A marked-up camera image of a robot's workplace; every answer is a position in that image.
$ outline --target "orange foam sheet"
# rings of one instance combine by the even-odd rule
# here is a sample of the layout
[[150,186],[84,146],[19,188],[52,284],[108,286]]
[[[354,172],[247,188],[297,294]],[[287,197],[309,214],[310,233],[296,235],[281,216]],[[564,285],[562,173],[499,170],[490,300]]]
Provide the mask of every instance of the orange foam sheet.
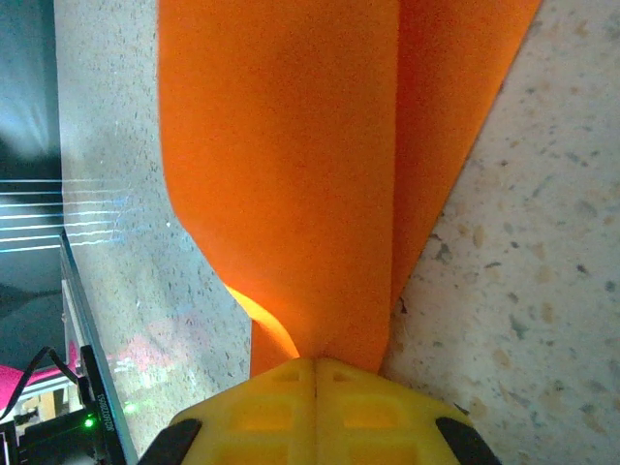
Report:
[[378,370],[537,5],[160,0],[170,199],[253,320],[254,374],[299,356]]

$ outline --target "yellow plastic part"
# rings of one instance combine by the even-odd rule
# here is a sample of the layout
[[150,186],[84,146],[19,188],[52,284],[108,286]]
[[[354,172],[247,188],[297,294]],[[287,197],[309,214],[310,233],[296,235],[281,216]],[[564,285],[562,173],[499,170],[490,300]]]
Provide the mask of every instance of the yellow plastic part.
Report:
[[453,407],[345,363],[289,361],[180,413],[183,465],[458,465],[435,425]]

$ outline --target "black cable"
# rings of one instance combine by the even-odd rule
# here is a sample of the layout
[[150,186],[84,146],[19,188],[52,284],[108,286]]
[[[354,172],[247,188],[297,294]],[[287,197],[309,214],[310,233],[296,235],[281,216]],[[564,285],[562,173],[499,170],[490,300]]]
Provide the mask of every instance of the black cable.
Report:
[[19,383],[17,383],[17,386],[15,386],[15,390],[13,391],[13,394],[11,394],[11,398],[9,399],[9,403],[7,404],[7,408],[4,410],[4,414],[2,414],[0,420],[2,420],[6,415],[8,415],[9,412],[16,405],[19,397],[21,396],[21,393],[28,384],[28,380],[30,380],[30,377],[37,369],[37,366],[39,365],[39,363],[41,363],[41,360],[43,360],[43,357],[45,357],[47,354],[49,354],[51,361],[54,362],[54,364],[58,367],[58,369],[63,375],[69,378],[72,383],[78,383],[78,376],[76,376],[76,374],[71,371],[71,369],[69,369],[69,367],[60,359],[56,351],[54,351],[51,347],[45,346],[39,351],[38,354],[35,355],[32,361],[28,364],[26,370],[23,372],[23,375],[21,375],[21,378],[19,378]]

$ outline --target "pink object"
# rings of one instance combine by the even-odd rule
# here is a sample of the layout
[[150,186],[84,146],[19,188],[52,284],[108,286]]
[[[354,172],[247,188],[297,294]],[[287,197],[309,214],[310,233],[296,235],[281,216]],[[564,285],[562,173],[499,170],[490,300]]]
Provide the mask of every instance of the pink object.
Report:
[[[69,369],[73,372],[76,371],[76,363],[78,361],[78,349],[72,341],[69,343]],[[38,381],[50,378],[60,373],[58,368],[49,368],[43,371],[37,371],[33,373],[28,380],[27,386],[30,386]],[[15,390],[19,379],[23,375],[23,371],[17,370],[10,366],[0,365],[0,410],[4,410],[9,404],[9,399]]]

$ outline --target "speckled stone floor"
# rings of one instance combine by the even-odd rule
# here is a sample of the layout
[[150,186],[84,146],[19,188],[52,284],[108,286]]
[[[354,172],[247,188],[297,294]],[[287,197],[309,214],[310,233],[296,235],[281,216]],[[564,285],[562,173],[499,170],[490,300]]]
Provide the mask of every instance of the speckled stone floor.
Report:
[[[55,14],[67,229],[142,452],[247,377],[249,322],[164,188],[156,2]],[[544,1],[394,309],[384,373],[506,464],[620,456],[619,101],[618,3]]]

